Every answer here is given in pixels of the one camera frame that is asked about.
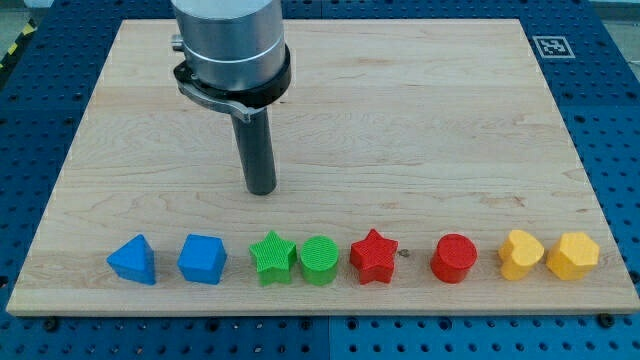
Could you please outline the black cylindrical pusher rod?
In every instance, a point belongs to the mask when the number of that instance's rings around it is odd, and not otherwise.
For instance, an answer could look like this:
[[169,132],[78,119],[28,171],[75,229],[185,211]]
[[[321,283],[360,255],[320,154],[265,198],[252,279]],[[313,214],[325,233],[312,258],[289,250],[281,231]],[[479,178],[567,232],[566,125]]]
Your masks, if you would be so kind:
[[263,108],[244,121],[232,116],[236,144],[248,191],[270,194],[277,185],[268,110]]

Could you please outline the black flange with metal bracket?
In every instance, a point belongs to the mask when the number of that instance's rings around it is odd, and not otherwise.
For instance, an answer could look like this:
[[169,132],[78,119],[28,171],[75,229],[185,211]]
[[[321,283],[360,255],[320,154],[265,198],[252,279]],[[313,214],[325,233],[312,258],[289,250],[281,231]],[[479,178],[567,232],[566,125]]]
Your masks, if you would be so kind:
[[266,83],[246,90],[225,90],[212,87],[193,73],[185,61],[173,69],[180,93],[201,107],[228,114],[250,123],[258,113],[278,100],[291,83],[291,53],[285,46],[284,63],[278,73]]

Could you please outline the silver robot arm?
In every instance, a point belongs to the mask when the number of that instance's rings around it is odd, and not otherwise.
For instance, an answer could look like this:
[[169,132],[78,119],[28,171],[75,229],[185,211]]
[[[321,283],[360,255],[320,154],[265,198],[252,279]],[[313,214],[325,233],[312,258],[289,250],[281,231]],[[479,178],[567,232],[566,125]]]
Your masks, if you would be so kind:
[[172,49],[179,91],[231,117],[246,187],[255,195],[277,184],[268,106],[291,82],[282,7],[273,0],[172,0],[179,33]]

